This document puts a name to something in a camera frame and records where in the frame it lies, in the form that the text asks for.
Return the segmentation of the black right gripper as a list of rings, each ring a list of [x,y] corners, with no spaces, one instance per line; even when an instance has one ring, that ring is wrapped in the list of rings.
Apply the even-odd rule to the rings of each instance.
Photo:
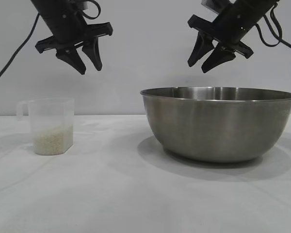
[[[223,3],[205,0],[204,6],[218,15],[212,22],[197,15],[192,15],[188,20],[189,27],[198,31],[188,59],[189,67],[194,66],[209,51],[212,53],[201,67],[203,73],[234,60],[236,52],[248,59],[253,51],[241,39],[276,4],[276,0],[237,0],[234,3],[228,0]]]

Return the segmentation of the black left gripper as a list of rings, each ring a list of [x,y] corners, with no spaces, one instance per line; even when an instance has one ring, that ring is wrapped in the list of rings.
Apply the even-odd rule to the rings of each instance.
[[[109,22],[87,24],[86,19],[94,20],[100,16],[101,7],[97,1],[91,0],[98,10],[97,16],[91,17],[86,0],[33,0],[32,4],[52,33],[51,37],[38,41],[35,45],[39,53],[56,49],[56,57],[78,73],[85,74],[86,66],[75,48],[82,47],[97,71],[102,70],[98,40],[96,37],[111,36],[113,28]]]

